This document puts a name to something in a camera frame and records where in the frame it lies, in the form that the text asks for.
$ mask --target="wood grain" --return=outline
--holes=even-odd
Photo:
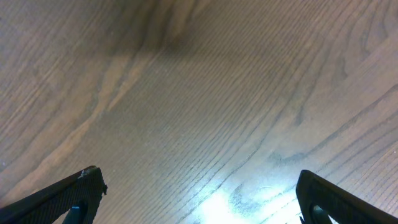
[[[310,169],[397,216],[397,13],[0,1],[0,204],[95,164],[95,223],[298,223]]]

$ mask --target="black plastic object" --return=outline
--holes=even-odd
[[[53,223],[67,211],[64,224],[93,223],[106,189],[100,168],[90,166],[0,209],[0,224]]]
[[[296,194],[303,224],[398,223],[398,219],[364,202],[309,170],[301,171]]]

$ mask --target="wooden surface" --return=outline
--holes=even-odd
[[[310,169],[397,216],[398,1],[0,1],[0,205],[89,165],[95,223],[298,223]]]

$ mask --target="brown wood tabletop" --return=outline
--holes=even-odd
[[[90,165],[95,223],[398,216],[398,1],[0,1],[0,206]]]

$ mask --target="black metal part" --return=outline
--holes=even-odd
[[[304,224],[398,223],[398,219],[366,203],[309,170],[301,171],[296,194]]]
[[[68,210],[65,224],[93,223],[106,189],[100,168],[90,166],[0,209],[0,224],[53,223]]]

